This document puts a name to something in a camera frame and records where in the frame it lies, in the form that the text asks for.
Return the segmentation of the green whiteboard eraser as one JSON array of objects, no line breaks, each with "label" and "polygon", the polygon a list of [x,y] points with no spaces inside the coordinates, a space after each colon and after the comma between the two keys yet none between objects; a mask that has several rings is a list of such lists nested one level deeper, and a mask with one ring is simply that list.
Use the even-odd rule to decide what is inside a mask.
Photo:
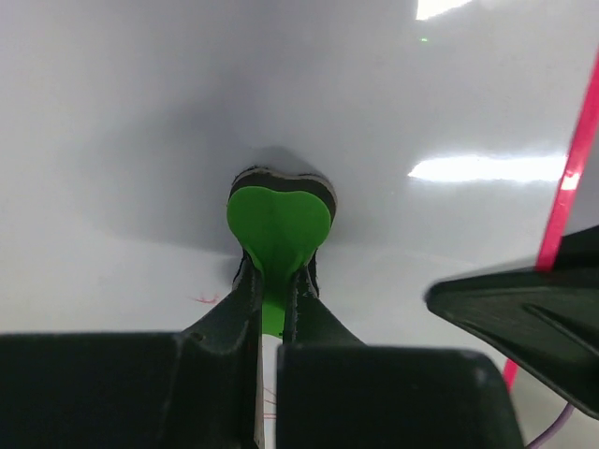
[{"label": "green whiteboard eraser", "polygon": [[262,330],[281,338],[295,274],[315,268],[337,210],[332,184],[314,173],[249,167],[234,179],[226,204],[229,230],[263,285]]}]

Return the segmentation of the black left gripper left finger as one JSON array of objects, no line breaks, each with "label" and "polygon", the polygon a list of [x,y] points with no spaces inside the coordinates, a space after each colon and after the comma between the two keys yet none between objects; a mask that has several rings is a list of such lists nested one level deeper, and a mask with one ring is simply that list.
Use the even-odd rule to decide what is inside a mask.
[{"label": "black left gripper left finger", "polygon": [[1,339],[5,448],[258,448],[262,280],[180,332]]}]

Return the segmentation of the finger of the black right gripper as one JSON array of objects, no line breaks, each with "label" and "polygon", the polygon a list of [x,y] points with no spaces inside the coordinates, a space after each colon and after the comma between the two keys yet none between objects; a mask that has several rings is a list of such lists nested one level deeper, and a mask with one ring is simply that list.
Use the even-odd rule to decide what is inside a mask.
[{"label": "finger of the black right gripper", "polygon": [[549,272],[439,282],[432,313],[469,332],[591,418],[598,416],[598,229],[562,239]]}]

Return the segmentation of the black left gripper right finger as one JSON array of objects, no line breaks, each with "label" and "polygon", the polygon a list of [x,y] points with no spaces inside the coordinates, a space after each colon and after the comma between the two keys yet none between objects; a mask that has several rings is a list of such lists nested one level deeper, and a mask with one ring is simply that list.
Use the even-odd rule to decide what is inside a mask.
[{"label": "black left gripper right finger", "polygon": [[369,346],[299,270],[277,352],[279,448],[520,448],[500,372],[463,349]]}]

